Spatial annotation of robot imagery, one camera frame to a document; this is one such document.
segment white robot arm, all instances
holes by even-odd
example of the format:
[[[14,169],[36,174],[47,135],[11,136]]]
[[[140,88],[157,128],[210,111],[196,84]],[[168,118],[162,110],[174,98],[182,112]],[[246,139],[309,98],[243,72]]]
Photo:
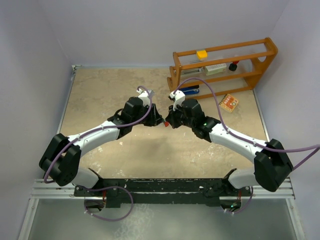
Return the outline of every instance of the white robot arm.
[[[286,153],[270,152],[262,148],[284,149],[279,141],[272,139],[270,142],[266,142],[244,135],[229,127],[225,128],[219,120],[205,116],[197,100],[192,98],[185,100],[182,91],[172,92],[169,98],[174,103],[169,107],[169,114],[165,120],[171,124],[172,128],[190,127],[198,138],[223,145],[253,163],[253,167],[233,169],[225,176],[225,183],[229,184],[231,189],[261,185],[266,190],[275,192],[292,172],[293,165]],[[249,144],[229,132],[251,140],[262,147]]]
[[[164,122],[156,105],[154,103],[151,105],[148,93],[141,90],[138,92],[140,93],[138,97],[131,97],[124,108],[116,111],[102,124],[75,135],[64,136],[61,133],[55,135],[39,162],[40,168],[45,172],[48,171],[59,152],[69,145],[53,164],[49,176],[60,186],[73,183],[88,189],[92,188],[99,180],[99,176],[90,169],[79,167],[82,156],[102,144],[122,138],[131,132],[133,125],[143,124],[152,127]],[[154,95],[152,90],[148,92],[150,97]]]

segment orange wooden shelf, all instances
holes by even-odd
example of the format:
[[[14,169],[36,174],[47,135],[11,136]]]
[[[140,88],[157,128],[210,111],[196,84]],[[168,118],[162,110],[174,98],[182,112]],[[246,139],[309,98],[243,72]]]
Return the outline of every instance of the orange wooden shelf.
[[[256,86],[278,53],[276,45],[269,37],[255,41],[209,47],[205,48],[205,50],[208,53],[206,60],[199,60],[196,57],[196,50],[173,53],[174,66],[170,66],[169,70],[171,77],[167,78],[170,91],[174,91],[180,82],[183,82],[188,78],[200,78],[206,80],[208,83],[244,78],[247,84],[245,87],[217,92],[217,95],[251,90]],[[264,61],[259,60],[261,57],[265,57]],[[205,72],[182,74],[182,70],[202,68],[205,66],[222,63],[226,63],[227,67],[229,67],[230,63],[236,61],[239,61],[236,71],[230,71],[227,68],[225,72],[220,72],[209,76],[207,76]],[[189,81],[183,84],[181,88],[200,84],[203,84],[203,82],[198,80]],[[192,96],[194,99],[203,99],[209,97],[212,97],[212,94]]]

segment wooden shelf leg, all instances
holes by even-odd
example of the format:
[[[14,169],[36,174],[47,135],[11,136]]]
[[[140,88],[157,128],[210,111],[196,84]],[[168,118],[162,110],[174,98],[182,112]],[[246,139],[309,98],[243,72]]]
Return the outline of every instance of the wooden shelf leg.
[[[259,82],[259,80],[261,79],[261,77],[263,76],[263,74],[265,73],[265,71],[267,70],[267,68],[272,63],[275,57],[276,54],[267,56],[264,61],[260,61],[258,58],[251,59],[254,70],[261,71],[260,75],[244,77],[246,84],[248,84],[248,86],[251,87],[251,89],[255,88],[255,86],[257,85],[257,83]]]
[[[168,86],[169,86],[170,92],[174,91],[175,88],[174,88],[174,83],[173,83],[172,78],[171,77],[167,77],[166,81],[168,82]]]

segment beige floor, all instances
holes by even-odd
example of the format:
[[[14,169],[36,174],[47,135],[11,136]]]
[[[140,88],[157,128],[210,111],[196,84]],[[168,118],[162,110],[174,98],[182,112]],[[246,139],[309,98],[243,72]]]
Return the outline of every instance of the beige floor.
[[[144,85],[156,93],[159,113],[166,117],[168,68],[82,68],[78,69],[67,105],[61,132],[68,135],[91,129],[122,108],[136,88]],[[223,82],[217,84],[220,90]],[[228,113],[226,124],[246,135],[266,139],[252,91],[233,93],[239,105]],[[213,98],[199,101],[203,111],[219,118]],[[87,153],[80,162],[103,178],[221,178],[232,168],[252,164],[239,154],[198,139],[190,128],[135,126],[120,140],[108,142]]]

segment white wall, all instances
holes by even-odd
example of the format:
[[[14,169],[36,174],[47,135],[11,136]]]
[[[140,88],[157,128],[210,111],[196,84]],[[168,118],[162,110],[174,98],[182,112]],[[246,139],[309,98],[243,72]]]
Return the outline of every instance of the white wall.
[[[174,51],[268,37],[288,0],[39,0],[72,64],[164,66]]]
[[[0,239],[18,237],[72,68],[37,0],[0,2]]]
[[[290,0],[270,37],[279,53],[256,87],[271,138],[285,148],[320,143],[320,1]],[[289,155],[296,165],[307,153]],[[308,239],[319,239],[320,153],[291,174]]]

